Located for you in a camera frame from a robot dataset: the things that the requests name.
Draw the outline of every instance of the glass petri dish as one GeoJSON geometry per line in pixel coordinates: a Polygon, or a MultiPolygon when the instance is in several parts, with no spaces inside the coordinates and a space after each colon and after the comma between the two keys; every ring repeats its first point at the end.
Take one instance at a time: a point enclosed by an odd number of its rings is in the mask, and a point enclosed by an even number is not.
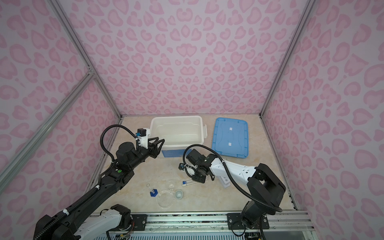
{"type": "Polygon", "coordinates": [[[156,196],[157,204],[162,208],[168,208],[173,203],[174,195],[170,190],[163,190],[156,196]]]}

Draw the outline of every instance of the container handle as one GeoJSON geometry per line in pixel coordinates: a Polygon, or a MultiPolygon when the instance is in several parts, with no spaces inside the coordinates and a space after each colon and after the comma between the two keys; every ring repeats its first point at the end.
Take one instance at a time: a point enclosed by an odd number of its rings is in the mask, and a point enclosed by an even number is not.
{"type": "Polygon", "coordinates": [[[204,125],[204,126],[203,126],[203,134],[204,134],[204,138],[207,138],[207,137],[208,137],[207,125],[204,125]]]}

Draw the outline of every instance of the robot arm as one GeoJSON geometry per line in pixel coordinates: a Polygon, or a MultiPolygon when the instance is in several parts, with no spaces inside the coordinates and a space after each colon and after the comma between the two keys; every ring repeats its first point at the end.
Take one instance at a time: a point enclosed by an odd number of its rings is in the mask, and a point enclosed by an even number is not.
{"type": "Polygon", "coordinates": [[[164,139],[159,140],[158,137],[147,139],[146,146],[138,149],[135,149],[131,142],[122,143],[116,152],[116,161],[113,161],[111,166],[102,173],[97,186],[55,216],[43,216],[36,224],[34,240],[93,239],[94,234],[97,234],[97,237],[115,227],[127,229],[132,221],[131,211],[121,205],[111,207],[111,210],[98,219],[87,222],[85,225],[82,225],[82,223],[105,200],[121,190],[129,182],[134,175],[133,169],[135,167],[145,162],[148,157],[156,158],[163,144],[164,139]],[[85,233],[84,231],[87,229],[92,229],[94,232],[85,233]]]}
{"type": "MultiPolygon", "coordinates": [[[[265,203],[264,206],[257,204],[256,201],[249,201],[246,204],[241,213],[244,226],[252,229],[257,225],[260,216],[266,213],[270,215],[276,213],[276,210],[265,205],[275,207],[275,209],[278,208],[286,187],[267,165],[263,163],[260,163],[257,167],[240,165],[219,159],[216,154],[209,154],[205,157],[196,149],[193,149],[186,158],[195,166],[195,174],[192,176],[192,180],[205,183],[207,175],[210,175],[212,180],[215,177],[228,179],[228,170],[235,182],[241,182],[248,187],[251,196],[255,200],[259,203],[265,203]]],[[[187,167],[186,164],[181,163],[179,169],[186,170],[187,167]]]]}

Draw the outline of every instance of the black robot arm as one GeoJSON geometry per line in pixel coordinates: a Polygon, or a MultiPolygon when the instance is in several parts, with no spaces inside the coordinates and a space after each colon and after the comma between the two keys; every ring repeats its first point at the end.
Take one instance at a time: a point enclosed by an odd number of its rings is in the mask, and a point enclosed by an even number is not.
{"type": "MultiPolygon", "coordinates": [[[[76,240],[74,236],[80,225],[110,196],[121,190],[133,177],[133,169],[148,157],[156,158],[164,144],[158,137],[148,139],[148,149],[140,147],[137,151],[131,142],[124,142],[116,152],[117,159],[100,176],[98,184],[85,193],[75,203],[55,216],[43,216],[36,224],[34,240],[76,240]]],[[[129,226],[129,209],[117,209],[122,215],[122,222],[129,226]]]]}
{"type": "MultiPolygon", "coordinates": [[[[286,190],[285,185],[267,165],[260,163],[259,166],[255,167],[255,170],[253,176],[248,178],[247,183],[251,195],[268,205],[278,207],[286,190]]],[[[274,215],[276,211],[257,205],[254,201],[249,201],[240,215],[243,225],[252,229],[256,226],[260,216],[266,213],[274,215]]]]}

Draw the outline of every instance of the test tube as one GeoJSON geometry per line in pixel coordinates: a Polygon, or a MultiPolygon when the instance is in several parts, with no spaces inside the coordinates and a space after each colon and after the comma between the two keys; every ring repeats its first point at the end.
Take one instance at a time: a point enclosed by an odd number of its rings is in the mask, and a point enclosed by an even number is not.
{"type": "Polygon", "coordinates": [[[149,191],[151,192],[151,193],[155,193],[155,190],[154,189],[152,189],[151,187],[149,187],[149,184],[147,184],[147,187],[148,187],[148,189],[149,189],[149,191]]]}
{"type": "Polygon", "coordinates": [[[193,180],[184,180],[183,183],[182,183],[182,186],[185,187],[185,186],[192,185],[192,184],[195,184],[195,183],[197,183],[197,182],[193,181],[193,180]]]}

